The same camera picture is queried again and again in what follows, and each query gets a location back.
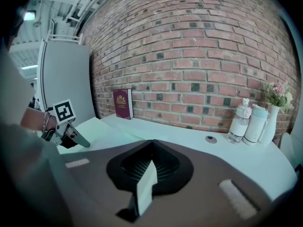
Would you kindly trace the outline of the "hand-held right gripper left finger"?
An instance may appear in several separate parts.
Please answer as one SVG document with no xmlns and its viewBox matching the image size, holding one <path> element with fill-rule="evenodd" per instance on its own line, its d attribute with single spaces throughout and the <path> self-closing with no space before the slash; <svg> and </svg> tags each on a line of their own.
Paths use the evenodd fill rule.
<svg viewBox="0 0 303 227">
<path fill-rule="evenodd" d="M 137 182 L 125 175 L 126 158 L 150 141 L 58 155 L 58 183 L 75 227 L 152 227 L 152 210 L 139 216 Z"/>
</svg>

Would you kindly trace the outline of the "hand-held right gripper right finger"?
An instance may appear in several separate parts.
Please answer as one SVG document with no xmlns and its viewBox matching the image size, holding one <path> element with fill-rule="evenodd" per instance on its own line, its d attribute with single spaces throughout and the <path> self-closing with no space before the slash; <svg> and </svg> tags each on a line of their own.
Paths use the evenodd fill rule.
<svg viewBox="0 0 303 227">
<path fill-rule="evenodd" d="M 219 187 L 232 180 L 257 210 L 267 208 L 271 199 L 253 180 L 223 159 L 202 151 L 166 142 L 187 156 L 194 172 L 191 180 L 175 194 L 156 196 L 142 215 L 143 227 L 241 227 L 242 220 Z"/>
</svg>

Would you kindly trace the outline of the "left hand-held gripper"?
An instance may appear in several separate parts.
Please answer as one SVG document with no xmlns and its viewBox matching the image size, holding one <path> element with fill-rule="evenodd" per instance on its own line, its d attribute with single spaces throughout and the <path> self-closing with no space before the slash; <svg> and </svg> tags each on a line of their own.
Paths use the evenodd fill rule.
<svg viewBox="0 0 303 227">
<path fill-rule="evenodd" d="M 45 116 L 48 116 L 48 118 L 45 120 L 44 130 L 41 136 L 42 139 L 65 148 L 72 148 L 76 145 L 81 145 L 85 148 L 90 147 L 90 142 L 72 125 L 75 120 L 75 112 L 70 99 L 63 100 L 53 104 L 52 107 L 48 107 L 45 111 Z M 56 118 L 56 127 L 47 130 L 46 127 L 51 117 Z"/>
</svg>

